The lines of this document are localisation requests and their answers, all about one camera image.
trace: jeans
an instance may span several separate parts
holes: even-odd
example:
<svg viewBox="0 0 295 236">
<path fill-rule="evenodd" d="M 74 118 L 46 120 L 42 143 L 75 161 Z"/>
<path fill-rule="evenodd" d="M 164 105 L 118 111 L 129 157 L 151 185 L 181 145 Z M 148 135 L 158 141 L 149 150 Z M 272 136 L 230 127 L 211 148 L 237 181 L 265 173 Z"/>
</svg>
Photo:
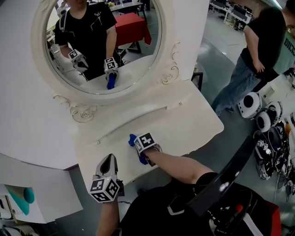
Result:
<svg viewBox="0 0 295 236">
<path fill-rule="evenodd" d="M 237 105 L 260 81 L 239 57 L 230 83 L 220 91 L 211 107 L 220 116 L 224 109 Z"/>
</svg>

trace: concrete floor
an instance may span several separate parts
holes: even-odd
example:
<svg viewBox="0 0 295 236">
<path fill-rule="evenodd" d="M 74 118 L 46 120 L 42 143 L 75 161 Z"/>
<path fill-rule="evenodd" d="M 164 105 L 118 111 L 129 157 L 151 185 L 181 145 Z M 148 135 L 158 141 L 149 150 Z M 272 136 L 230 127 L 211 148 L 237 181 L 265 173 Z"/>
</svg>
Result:
<svg viewBox="0 0 295 236">
<path fill-rule="evenodd" d="M 208 40 L 203 39 L 198 56 L 198 63 L 203 67 L 208 78 L 208 80 L 203 83 L 201 92 L 209 104 L 212 103 L 219 91 L 229 83 L 231 73 L 235 66 L 232 60 L 233 57 L 227 57 Z M 188 155 L 216 172 L 222 170 L 246 137 L 248 135 L 251 136 L 256 130 L 255 123 L 248 119 L 243 119 L 237 110 L 233 114 L 224 112 L 220 116 L 220 119 L 224 124 L 224 131 L 215 136 L 202 148 Z M 257 174 L 255 164 L 254 156 L 252 156 L 236 182 L 253 189 L 265 200 L 273 202 L 277 175 L 274 174 L 268 181 L 261 180 Z M 70 175 L 84 210 L 57 219 L 56 222 L 50 223 L 48 226 L 58 229 L 59 235 L 95 235 L 100 219 L 101 204 L 96 203 L 88 195 L 78 167 L 71 170 Z M 125 197 L 120 199 L 120 201 L 132 202 L 137 197 L 137 189 L 151 189 L 157 186 L 163 186 L 167 184 L 169 180 L 170 177 L 161 169 L 153 170 L 141 176 L 133 183 L 126 185 Z M 280 207 L 282 223 L 291 226 L 294 218 L 293 209 L 295 209 L 295 198 L 291 198 L 290 201 L 286 203 L 285 189 L 282 188 L 277 191 L 275 204 Z M 120 217 L 122 218 L 129 205 L 120 203 L 119 207 Z"/>
</svg>

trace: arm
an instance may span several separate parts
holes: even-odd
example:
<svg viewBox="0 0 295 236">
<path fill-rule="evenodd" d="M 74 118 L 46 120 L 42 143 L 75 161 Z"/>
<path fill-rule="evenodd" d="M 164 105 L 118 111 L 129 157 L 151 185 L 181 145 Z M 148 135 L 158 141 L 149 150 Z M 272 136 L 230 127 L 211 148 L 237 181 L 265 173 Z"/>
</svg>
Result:
<svg viewBox="0 0 295 236">
<path fill-rule="evenodd" d="M 144 153 L 170 176 L 186 184 L 195 184 L 203 174 L 213 172 L 200 162 L 188 157 L 171 156 L 160 153 L 155 148 L 147 149 Z"/>
<path fill-rule="evenodd" d="M 249 26 L 245 27 L 244 33 L 246 37 L 247 47 L 253 60 L 253 65 L 256 68 L 257 73 L 263 72 L 265 67 L 259 61 L 258 57 L 259 37 L 254 33 L 254 31 Z"/>
<path fill-rule="evenodd" d="M 118 200 L 104 203 L 96 236 L 111 236 L 119 225 Z"/>
<path fill-rule="evenodd" d="M 69 58 L 69 53 L 72 51 L 72 49 L 70 49 L 68 45 L 63 45 L 63 46 L 60 46 L 59 48 L 60 48 L 61 54 L 64 57 Z"/>
<path fill-rule="evenodd" d="M 106 58 L 112 57 L 117 42 L 116 27 L 112 26 L 106 30 Z"/>
</svg>

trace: mirror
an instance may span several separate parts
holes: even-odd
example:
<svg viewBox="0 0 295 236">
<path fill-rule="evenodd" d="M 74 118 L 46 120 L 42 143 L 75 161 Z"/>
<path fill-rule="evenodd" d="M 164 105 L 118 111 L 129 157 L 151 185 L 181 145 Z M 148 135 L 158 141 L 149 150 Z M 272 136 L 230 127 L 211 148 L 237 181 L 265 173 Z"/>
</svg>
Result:
<svg viewBox="0 0 295 236">
<path fill-rule="evenodd" d="M 91 94 L 132 86 L 158 53 L 157 11 L 151 0 L 58 0 L 45 35 L 51 66 L 68 84 Z"/>
</svg>

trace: black t-shirt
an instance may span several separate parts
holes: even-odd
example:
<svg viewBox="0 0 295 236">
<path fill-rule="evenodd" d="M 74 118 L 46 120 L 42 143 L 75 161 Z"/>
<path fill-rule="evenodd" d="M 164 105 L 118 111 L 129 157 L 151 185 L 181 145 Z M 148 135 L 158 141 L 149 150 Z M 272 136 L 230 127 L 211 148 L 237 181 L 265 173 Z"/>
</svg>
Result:
<svg viewBox="0 0 295 236">
<path fill-rule="evenodd" d="M 264 73 L 258 73 L 257 78 L 264 78 L 265 73 L 274 67 L 280 55 L 287 29 L 286 22 L 279 9 L 270 7 L 262 10 L 259 17 L 251 21 L 248 26 L 259 37 L 258 57 L 265 70 Z M 248 48 L 243 49 L 241 57 L 256 74 L 257 71 Z"/>
<path fill-rule="evenodd" d="M 196 185 L 186 185 L 173 180 L 164 187 L 154 188 L 138 196 L 120 223 L 122 236 L 213 236 L 209 226 L 210 217 L 197 217 L 186 207 L 186 203 L 201 192 L 216 176 L 217 173 L 207 173 L 200 177 Z M 235 197 L 235 192 L 246 189 L 248 188 L 234 183 L 226 194 Z M 271 214 L 268 207 L 258 194 L 251 192 L 258 199 L 251 218 L 264 236 L 270 236 Z M 180 212 L 184 209 L 184 213 L 171 215 L 167 207 L 176 196 L 178 199 L 173 206 L 173 212 Z M 251 235 L 244 222 L 240 223 L 239 227 L 234 235 Z"/>
<path fill-rule="evenodd" d="M 81 19 L 74 18 L 70 11 L 63 15 L 55 25 L 55 43 L 70 45 L 86 57 L 89 69 L 86 78 L 92 79 L 104 74 L 106 59 L 106 30 L 116 24 L 110 8 L 105 2 L 87 5 Z M 65 28 L 60 28 L 65 20 Z"/>
</svg>

